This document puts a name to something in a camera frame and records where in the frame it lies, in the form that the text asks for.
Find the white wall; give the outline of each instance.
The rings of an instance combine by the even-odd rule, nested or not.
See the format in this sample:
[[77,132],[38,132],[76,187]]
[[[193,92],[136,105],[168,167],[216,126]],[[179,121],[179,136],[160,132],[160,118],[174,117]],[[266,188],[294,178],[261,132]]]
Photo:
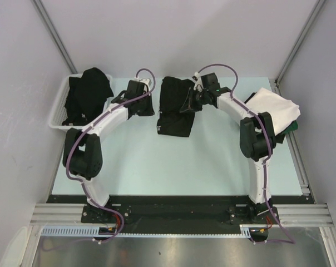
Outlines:
[[64,136],[47,117],[68,74],[31,1],[0,1],[0,259],[50,185]]
[[319,203],[336,225],[336,0],[329,1],[282,80],[282,95],[300,105],[297,131]]
[[78,70],[96,65],[114,77],[142,66],[190,77],[219,62],[275,78],[315,2],[43,0]]

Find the folded black garment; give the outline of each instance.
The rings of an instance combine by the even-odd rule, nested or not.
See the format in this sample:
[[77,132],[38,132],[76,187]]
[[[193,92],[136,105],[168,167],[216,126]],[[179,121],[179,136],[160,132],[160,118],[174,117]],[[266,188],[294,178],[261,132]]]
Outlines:
[[86,70],[81,78],[69,78],[65,103],[68,118],[62,125],[83,126],[102,113],[108,97],[113,96],[110,81],[98,68]]
[[165,77],[161,86],[160,116],[157,122],[157,132],[160,135],[189,137],[194,123],[195,113],[180,113],[189,88],[194,83],[190,80],[180,80]]

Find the floor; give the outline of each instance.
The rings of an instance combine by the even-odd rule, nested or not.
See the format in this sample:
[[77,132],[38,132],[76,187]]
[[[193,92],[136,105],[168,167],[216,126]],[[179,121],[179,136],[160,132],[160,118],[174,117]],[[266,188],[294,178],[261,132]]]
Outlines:
[[[33,267],[166,266],[166,267],[328,267],[319,228],[292,228],[295,245],[253,245],[248,239],[219,238],[115,238],[102,245],[78,238],[40,240]],[[285,238],[272,228],[271,238]],[[59,249],[44,252],[61,246]]]
[[[249,169],[239,147],[239,127],[213,106],[195,116],[189,138],[158,135],[161,78],[153,93],[152,117],[132,117],[102,144],[104,166],[96,177],[115,195],[247,195]],[[126,89],[128,79],[113,79],[115,95]],[[220,78],[231,87],[233,78]],[[266,77],[241,78],[236,95],[247,99],[265,87]],[[287,141],[278,144],[270,163],[272,195],[301,195]],[[59,165],[53,195],[83,195],[78,182],[70,181]]]

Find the white basket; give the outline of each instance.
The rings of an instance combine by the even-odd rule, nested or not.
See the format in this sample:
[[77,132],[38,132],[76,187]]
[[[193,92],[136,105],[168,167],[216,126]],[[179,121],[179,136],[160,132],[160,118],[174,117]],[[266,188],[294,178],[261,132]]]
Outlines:
[[[67,110],[64,107],[64,105],[66,104],[67,96],[69,93],[69,77],[81,78],[81,76],[82,76],[82,73],[69,75],[63,80],[61,84],[61,88],[58,91],[58,94],[56,96],[55,102],[53,104],[53,107],[50,113],[50,119],[48,122],[48,125],[50,126],[50,128],[68,131],[70,128],[81,129],[84,127],[84,126],[62,126],[62,122],[68,118]],[[109,81],[112,80],[111,75],[106,75],[106,77],[108,78]],[[107,108],[108,104],[109,104],[109,98],[105,102],[103,106],[103,110]]]

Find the light blue tabletop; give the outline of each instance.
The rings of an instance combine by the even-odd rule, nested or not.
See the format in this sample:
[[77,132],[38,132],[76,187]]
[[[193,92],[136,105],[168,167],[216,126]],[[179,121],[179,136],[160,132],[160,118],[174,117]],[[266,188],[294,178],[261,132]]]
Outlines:
[[[128,80],[112,80],[115,95],[126,89]],[[103,168],[96,179],[113,195],[247,195],[248,162],[240,151],[239,127],[229,115],[205,105],[195,116],[190,137],[157,134],[161,81],[157,79],[153,93],[156,114],[133,116],[103,142]],[[234,81],[219,78],[222,87],[231,88]],[[240,78],[236,96],[244,101],[261,87],[271,90],[267,78]],[[270,191],[302,194],[286,140],[273,151]],[[52,194],[83,195],[61,163]]]

